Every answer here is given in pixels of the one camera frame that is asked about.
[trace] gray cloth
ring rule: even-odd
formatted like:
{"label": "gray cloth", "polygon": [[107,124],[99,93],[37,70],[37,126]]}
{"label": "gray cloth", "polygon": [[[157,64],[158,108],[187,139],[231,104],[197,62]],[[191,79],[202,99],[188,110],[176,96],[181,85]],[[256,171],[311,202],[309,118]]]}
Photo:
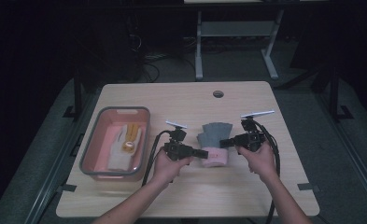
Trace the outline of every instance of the gray cloth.
{"label": "gray cloth", "polygon": [[204,132],[197,135],[198,143],[201,148],[220,147],[219,141],[229,138],[232,128],[232,124],[223,122],[214,122],[203,125]]}

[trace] white antenna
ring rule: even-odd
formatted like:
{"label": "white antenna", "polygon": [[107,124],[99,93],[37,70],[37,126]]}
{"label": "white antenna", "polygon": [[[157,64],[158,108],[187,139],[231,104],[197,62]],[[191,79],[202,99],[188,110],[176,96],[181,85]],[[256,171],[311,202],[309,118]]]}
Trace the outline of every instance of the white antenna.
{"label": "white antenna", "polygon": [[181,124],[178,124],[176,122],[171,122],[169,120],[167,120],[165,123],[169,124],[169,125],[172,125],[176,128],[182,128],[182,129],[187,129],[187,126],[186,125],[181,125]]}
{"label": "white antenna", "polygon": [[241,119],[245,119],[247,117],[256,118],[256,117],[259,117],[259,116],[273,114],[273,113],[275,113],[274,110],[268,110],[268,111],[262,111],[262,112],[255,112],[255,113],[251,113],[251,114],[241,115]]}

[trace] pink cloth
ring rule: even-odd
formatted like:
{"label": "pink cloth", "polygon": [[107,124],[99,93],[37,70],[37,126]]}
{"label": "pink cloth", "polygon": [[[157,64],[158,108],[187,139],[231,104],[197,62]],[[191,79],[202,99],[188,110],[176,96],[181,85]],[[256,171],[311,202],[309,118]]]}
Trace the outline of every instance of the pink cloth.
{"label": "pink cloth", "polygon": [[208,151],[208,159],[202,159],[204,167],[226,166],[229,159],[229,151],[224,148],[203,147]]}

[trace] wooden table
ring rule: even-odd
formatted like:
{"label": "wooden table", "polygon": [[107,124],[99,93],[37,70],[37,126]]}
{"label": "wooden table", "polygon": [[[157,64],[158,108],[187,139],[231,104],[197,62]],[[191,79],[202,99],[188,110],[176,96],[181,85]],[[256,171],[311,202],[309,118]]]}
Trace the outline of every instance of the wooden table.
{"label": "wooden table", "polygon": [[[224,96],[216,98],[214,91]],[[256,121],[272,134],[280,150],[281,179],[308,216],[319,212],[312,190],[299,190],[308,183],[303,166],[289,135],[273,92],[266,82],[193,82],[163,84],[118,84],[104,86],[73,165],[68,185],[57,207],[60,217],[98,217],[122,202],[141,186],[138,182],[95,181],[79,170],[79,161],[98,112],[106,106],[145,106],[150,111],[147,150],[163,130],[174,130],[165,123],[175,121],[188,126],[183,143],[198,148],[196,136],[202,125],[211,122],[233,124],[231,137],[243,133],[240,116],[273,109],[274,114]],[[159,146],[168,140],[160,140]],[[180,176],[161,193],[142,217],[265,217],[271,196],[247,161],[234,148],[229,150],[227,167],[204,168],[199,159],[184,167]]]}

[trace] human arm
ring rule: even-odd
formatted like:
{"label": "human arm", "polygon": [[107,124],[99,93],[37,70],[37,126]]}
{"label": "human arm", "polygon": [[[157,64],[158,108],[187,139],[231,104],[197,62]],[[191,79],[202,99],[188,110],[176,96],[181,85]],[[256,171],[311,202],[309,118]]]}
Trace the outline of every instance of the human arm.
{"label": "human arm", "polygon": [[193,158],[171,161],[161,149],[154,165],[154,174],[149,182],[125,201],[113,207],[93,224],[97,223],[134,223],[153,203],[157,196],[168,187],[169,183],[179,174],[180,169],[189,164]]}
{"label": "human arm", "polygon": [[238,147],[237,150],[247,159],[250,172],[258,174],[270,191],[282,223],[312,223],[279,179],[274,153],[268,142],[264,142],[256,152],[244,147]]}

